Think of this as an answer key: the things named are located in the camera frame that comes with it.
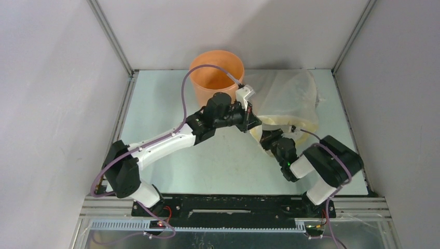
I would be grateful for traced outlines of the translucent yellowish plastic bag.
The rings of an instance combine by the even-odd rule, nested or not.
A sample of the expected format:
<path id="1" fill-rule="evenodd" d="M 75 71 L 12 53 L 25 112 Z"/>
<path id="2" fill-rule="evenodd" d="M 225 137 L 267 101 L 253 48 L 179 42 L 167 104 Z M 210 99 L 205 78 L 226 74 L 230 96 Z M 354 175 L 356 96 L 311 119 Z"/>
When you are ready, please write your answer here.
<path id="1" fill-rule="evenodd" d="M 263 130 L 282 129 L 299 145 L 318 129 L 318 88 L 310 70 L 256 70 L 244 77 L 244 83 L 256 92 L 251 102 L 262 125 L 250 134 L 257 142 Z M 297 131 L 292 133 L 291 126 Z"/>

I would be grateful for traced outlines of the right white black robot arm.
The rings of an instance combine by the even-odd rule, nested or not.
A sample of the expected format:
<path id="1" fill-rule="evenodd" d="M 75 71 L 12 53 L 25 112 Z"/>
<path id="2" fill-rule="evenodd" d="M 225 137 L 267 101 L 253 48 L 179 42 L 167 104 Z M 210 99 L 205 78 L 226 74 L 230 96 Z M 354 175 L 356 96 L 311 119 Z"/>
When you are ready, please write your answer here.
<path id="1" fill-rule="evenodd" d="M 303 213 L 315 217 L 322 211 L 322 203 L 363 169 L 363 159 L 330 135 L 298 155 L 295 141 L 283 134 L 281 129 L 263 131 L 260 145 L 275 157 L 286 180 L 296 182 L 312 172 L 318 174 L 316 183 L 301 197 Z"/>

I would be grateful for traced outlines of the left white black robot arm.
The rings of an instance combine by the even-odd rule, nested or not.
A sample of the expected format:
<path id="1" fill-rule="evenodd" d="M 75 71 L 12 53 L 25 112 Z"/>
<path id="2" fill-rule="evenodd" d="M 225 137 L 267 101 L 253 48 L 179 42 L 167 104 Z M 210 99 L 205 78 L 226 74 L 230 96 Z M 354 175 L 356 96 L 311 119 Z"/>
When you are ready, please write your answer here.
<path id="1" fill-rule="evenodd" d="M 206 106 L 186 117 L 177 128 L 158 138 L 126 145 L 119 140 L 111 145 L 103 164 L 104 176 L 117 198 L 131 198 L 151 216 L 163 212 L 159 190 L 141 178 L 141 172 L 153 162 L 180 149 L 198 145 L 215 135 L 217 129 L 237 127 L 241 132 L 261 125 L 250 102 L 254 91 L 244 87 L 236 91 L 236 101 L 228 94 L 215 93 Z"/>

